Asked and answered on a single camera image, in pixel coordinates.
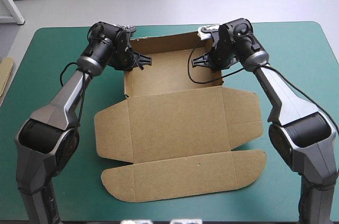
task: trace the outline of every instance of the white shelf leg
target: white shelf leg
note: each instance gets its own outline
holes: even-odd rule
[[[14,4],[13,0],[2,0],[3,3],[5,4],[6,8],[14,18],[17,24],[24,24],[25,19],[21,15],[19,9],[16,7]]]

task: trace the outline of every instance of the cardboard box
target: cardboard box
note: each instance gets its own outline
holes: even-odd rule
[[[7,81],[13,69],[13,59],[5,57],[0,62],[0,96],[3,94]]]
[[[95,135],[101,157],[133,163],[104,170],[109,193],[127,202],[145,202],[248,186],[262,173],[261,150],[231,151],[262,135],[254,93],[222,87],[222,80],[194,84],[188,56],[196,32],[132,41],[152,66],[125,73],[127,99],[96,114]],[[201,41],[194,57],[206,53]],[[220,71],[191,69],[196,80]]]

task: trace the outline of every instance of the green table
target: green table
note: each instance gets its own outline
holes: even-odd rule
[[[140,26],[135,37],[182,33],[197,28],[197,25]],[[16,188],[13,139],[31,112],[50,102],[60,89],[60,71],[65,64],[75,61],[87,45],[87,30],[38,30],[0,107],[0,219],[27,219]],[[339,66],[321,27],[314,22],[258,23],[254,24],[254,31],[271,54],[271,64],[339,121]],[[70,69],[65,78],[72,72]],[[122,101],[124,95],[123,72],[108,67],[101,77],[91,82],[86,92],[79,148],[64,171],[53,180],[61,219],[297,220],[300,176],[290,171],[270,143],[265,122],[271,109],[269,101],[251,73],[243,71],[228,78],[224,85],[253,91],[260,97],[264,134],[241,146],[241,149],[263,149],[267,153],[266,168],[253,185],[237,191],[147,203],[125,203],[109,195],[101,183],[101,172],[122,163],[97,155],[93,117],[99,110]],[[336,155],[339,159],[338,146]],[[338,208],[339,189],[336,189],[333,220],[339,220]]]

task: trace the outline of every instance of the open cardboard box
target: open cardboard box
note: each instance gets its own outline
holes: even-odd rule
[[[127,99],[94,118],[98,154],[133,163],[102,173],[117,199],[145,202],[235,190],[262,173],[263,151],[231,151],[262,135],[258,97],[222,87],[221,79],[191,82],[188,57],[199,40],[191,32],[131,41],[153,64],[125,72]],[[211,44],[201,41],[194,58]],[[207,81],[221,72],[196,67],[191,75]]]

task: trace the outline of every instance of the gray floor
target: gray floor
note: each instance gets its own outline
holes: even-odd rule
[[[97,21],[131,25],[223,23],[239,17],[252,22],[316,21],[339,57],[338,0],[17,0],[15,3],[26,20],[8,53],[14,58],[15,71],[37,29],[88,26]],[[5,35],[0,45],[11,40],[12,36]]]
[[[0,62],[8,55],[19,29],[16,24],[0,24]]]

